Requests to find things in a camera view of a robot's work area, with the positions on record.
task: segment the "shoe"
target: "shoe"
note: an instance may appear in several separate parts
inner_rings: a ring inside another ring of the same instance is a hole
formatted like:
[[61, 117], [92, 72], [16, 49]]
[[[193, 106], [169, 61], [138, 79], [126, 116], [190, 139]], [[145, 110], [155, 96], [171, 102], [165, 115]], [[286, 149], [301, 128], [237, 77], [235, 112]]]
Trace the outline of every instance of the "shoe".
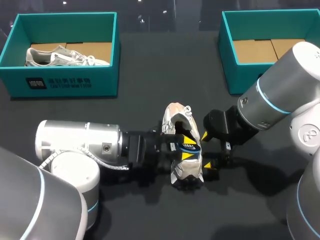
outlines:
[[[200, 146], [200, 135], [197, 124], [192, 117], [191, 107], [180, 103], [170, 103], [165, 110], [162, 120], [162, 132], [164, 134], [183, 134], [188, 141], [185, 143], [195, 144], [199, 151], [182, 150], [180, 159], [173, 159], [171, 164], [171, 184], [178, 188], [189, 185], [199, 187], [204, 182], [202, 173], [202, 155]], [[176, 151], [179, 146], [170, 143], [170, 150]]]
[[38, 51], [29, 48], [26, 51], [26, 66], [107, 66], [108, 62], [95, 59], [94, 56], [85, 56], [59, 45], [53, 51]]

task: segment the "cardboard box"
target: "cardboard box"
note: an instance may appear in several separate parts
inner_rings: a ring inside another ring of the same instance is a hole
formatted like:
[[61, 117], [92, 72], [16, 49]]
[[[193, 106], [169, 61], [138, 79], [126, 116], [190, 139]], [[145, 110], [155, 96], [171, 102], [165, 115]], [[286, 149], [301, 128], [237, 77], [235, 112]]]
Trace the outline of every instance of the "cardboard box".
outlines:
[[223, 11], [218, 49], [229, 93], [246, 92], [278, 58], [304, 40], [320, 46], [318, 9]]
[[[52, 51], [62, 44], [110, 65], [24, 66], [30, 46]], [[115, 97], [119, 60], [115, 12], [18, 14], [0, 56], [0, 78], [14, 98]]]
[[233, 41], [239, 63], [272, 63], [277, 55], [271, 40], [238, 40]]
[[304, 41], [304, 39], [271, 39], [276, 57], [278, 59], [281, 58], [295, 44]]

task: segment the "white robotic arm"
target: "white robotic arm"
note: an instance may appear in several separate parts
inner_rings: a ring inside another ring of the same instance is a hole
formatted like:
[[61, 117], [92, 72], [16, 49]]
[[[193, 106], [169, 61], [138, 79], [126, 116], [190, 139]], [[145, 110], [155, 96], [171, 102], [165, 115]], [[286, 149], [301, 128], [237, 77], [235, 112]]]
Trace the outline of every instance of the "white robotic arm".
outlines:
[[312, 160], [320, 146], [320, 103], [292, 119], [290, 134], [301, 154]]

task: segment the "robotic arm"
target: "robotic arm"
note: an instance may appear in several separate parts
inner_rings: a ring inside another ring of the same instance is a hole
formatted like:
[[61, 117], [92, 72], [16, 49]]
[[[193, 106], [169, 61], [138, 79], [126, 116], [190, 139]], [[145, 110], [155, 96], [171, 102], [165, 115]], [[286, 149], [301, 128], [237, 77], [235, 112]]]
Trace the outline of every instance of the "robotic arm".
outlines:
[[319, 102], [320, 49], [299, 42], [239, 97], [237, 106], [204, 117], [202, 140], [217, 138], [231, 150], [291, 114], [293, 142], [310, 158], [320, 145]]
[[320, 49], [299, 42], [281, 57], [227, 111], [212, 110], [203, 124], [203, 141], [221, 141], [222, 161], [234, 145], [242, 145], [287, 115], [298, 150], [310, 160], [287, 208], [294, 240], [320, 238]]

